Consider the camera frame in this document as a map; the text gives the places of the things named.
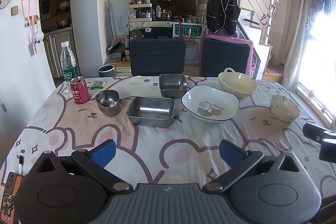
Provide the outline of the small rounded steel bowl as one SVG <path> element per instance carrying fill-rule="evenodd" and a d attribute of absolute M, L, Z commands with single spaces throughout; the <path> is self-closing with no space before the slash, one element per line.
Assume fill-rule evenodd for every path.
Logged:
<path fill-rule="evenodd" d="M 106 116 L 117 115 L 120 106 L 120 95 L 116 90 L 103 90 L 95 96 L 97 105 Z"/>

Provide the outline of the clear water bottle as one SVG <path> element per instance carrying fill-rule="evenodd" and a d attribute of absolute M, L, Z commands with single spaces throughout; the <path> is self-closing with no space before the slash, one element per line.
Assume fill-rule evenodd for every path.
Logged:
<path fill-rule="evenodd" d="M 75 55 L 70 48 L 69 41 L 61 43 L 62 51 L 60 55 L 60 62 L 63 71 L 63 76 L 66 83 L 69 83 L 73 78 L 78 76 L 77 64 Z"/>

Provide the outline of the orange printed card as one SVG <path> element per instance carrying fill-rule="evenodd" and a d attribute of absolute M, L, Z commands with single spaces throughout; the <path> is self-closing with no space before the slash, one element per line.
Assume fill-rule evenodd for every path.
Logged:
<path fill-rule="evenodd" d="M 22 175 L 10 172 L 1 202 L 1 223 L 18 223 L 18 217 L 14 210 L 14 199 L 22 182 Z"/>

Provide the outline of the rectangular steel tray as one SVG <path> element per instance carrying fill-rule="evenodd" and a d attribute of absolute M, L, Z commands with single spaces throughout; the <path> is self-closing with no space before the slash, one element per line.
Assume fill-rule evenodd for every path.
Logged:
<path fill-rule="evenodd" d="M 182 98 L 189 90 L 186 78 L 182 74 L 159 75 L 159 89 L 165 98 Z"/>
<path fill-rule="evenodd" d="M 135 97 L 126 115 L 134 125 L 167 128 L 174 116 L 175 100 L 159 97 Z"/>

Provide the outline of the red soda can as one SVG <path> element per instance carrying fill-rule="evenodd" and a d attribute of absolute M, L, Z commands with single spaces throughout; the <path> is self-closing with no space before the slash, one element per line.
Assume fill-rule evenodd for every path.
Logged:
<path fill-rule="evenodd" d="M 76 104 L 84 104 L 90 100 L 87 83 L 84 77 L 77 76 L 70 80 L 70 88 L 73 100 Z"/>

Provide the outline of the grey trash bin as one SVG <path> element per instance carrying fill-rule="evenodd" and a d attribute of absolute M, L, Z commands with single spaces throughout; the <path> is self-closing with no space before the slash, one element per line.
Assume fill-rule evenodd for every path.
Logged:
<path fill-rule="evenodd" d="M 115 76 L 115 67 L 114 65 L 102 65 L 98 69 L 98 74 L 101 78 L 104 77 L 114 77 Z"/>

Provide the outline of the black marker pen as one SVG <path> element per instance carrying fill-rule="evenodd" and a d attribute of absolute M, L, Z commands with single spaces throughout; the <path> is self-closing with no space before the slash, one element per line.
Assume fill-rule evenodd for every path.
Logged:
<path fill-rule="evenodd" d="M 22 175 L 23 173 L 23 163 L 24 163 L 24 157 L 22 155 L 19 156 L 19 166 L 18 166 L 18 173 Z"/>

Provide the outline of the bear print tablecloth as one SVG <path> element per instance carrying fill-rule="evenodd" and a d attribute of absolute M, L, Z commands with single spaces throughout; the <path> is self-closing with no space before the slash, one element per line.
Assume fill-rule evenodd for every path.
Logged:
<path fill-rule="evenodd" d="M 198 183 L 204 185 L 228 170 L 219 156 L 219 144 L 227 139 L 245 150 L 257 149 L 277 156 L 292 151 L 326 197 L 335 193 L 335 165 L 319 159 L 320 146 L 304 137 L 302 127 L 311 116 L 301 110 L 291 123 L 277 119 L 269 109 L 272 95 L 288 97 L 280 84 L 257 83 L 256 93 L 240 100 L 237 115 L 222 123 L 195 118 L 176 100 L 174 116 L 167 128 L 135 126 L 126 111 L 134 97 L 158 97 L 157 77 L 113 77 L 105 87 L 120 94 L 120 110 L 104 115 L 91 100 L 76 104 L 65 84 L 58 86 L 18 136 L 1 166 L 1 184 L 10 172 L 27 174 L 43 151 L 68 156 L 73 151 L 92 149 L 113 139 L 115 158 L 107 170 L 131 185 L 139 183 Z"/>

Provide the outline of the teal poizon sign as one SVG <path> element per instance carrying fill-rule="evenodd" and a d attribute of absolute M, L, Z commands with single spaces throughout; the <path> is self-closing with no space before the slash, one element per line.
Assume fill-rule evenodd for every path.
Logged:
<path fill-rule="evenodd" d="M 201 25 L 173 24 L 173 37 L 199 38 L 202 36 Z"/>

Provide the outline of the left dark blue chair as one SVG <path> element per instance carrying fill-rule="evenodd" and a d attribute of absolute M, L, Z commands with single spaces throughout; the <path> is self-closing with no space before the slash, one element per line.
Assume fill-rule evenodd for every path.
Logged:
<path fill-rule="evenodd" d="M 133 76 L 181 74 L 185 68 L 186 41 L 183 38 L 133 39 L 130 66 Z"/>

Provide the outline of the green snack packet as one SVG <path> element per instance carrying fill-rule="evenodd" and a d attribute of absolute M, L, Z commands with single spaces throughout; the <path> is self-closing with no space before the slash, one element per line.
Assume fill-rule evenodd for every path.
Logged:
<path fill-rule="evenodd" d="M 104 88 L 105 83 L 106 81 L 100 81 L 100 80 L 90 81 L 87 82 L 87 87 L 89 90 L 100 90 Z"/>

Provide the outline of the white ginkgo leaf plate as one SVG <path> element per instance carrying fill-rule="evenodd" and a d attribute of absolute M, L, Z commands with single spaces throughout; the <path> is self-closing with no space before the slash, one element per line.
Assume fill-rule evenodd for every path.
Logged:
<path fill-rule="evenodd" d="M 231 120 L 240 107 L 236 95 L 208 85 L 192 87 L 183 95 L 181 103 L 195 118 L 209 123 Z"/>

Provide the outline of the beige curtain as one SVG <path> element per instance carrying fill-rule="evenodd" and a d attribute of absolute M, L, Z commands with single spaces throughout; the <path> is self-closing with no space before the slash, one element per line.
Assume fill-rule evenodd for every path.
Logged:
<path fill-rule="evenodd" d="M 301 59 L 309 38 L 306 26 L 309 10 L 310 0 L 288 0 L 277 63 L 284 65 L 282 86 L 292 92 L 297 90 Z"/>

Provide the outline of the cream handled ceramic bowl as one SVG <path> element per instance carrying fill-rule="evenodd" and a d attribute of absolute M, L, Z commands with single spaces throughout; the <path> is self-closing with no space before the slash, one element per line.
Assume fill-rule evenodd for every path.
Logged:
<path fill-rule="evenodd" d="M 237 98 L 246 98 L 255 94 L 257 83 L 248 75 L 226 68 L 218 75 L 221 89 L 236 95 Z"/>

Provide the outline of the small floral scalloped bowl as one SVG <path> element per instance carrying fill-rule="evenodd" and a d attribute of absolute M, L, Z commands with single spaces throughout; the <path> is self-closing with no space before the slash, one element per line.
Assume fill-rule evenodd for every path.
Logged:
<path fill-rule="evenodd" d="M 286 123 L 294 121 L 301 114 L 297 103 L 279 94 L 270 97 L 270 111 L 277 119 Z"/>

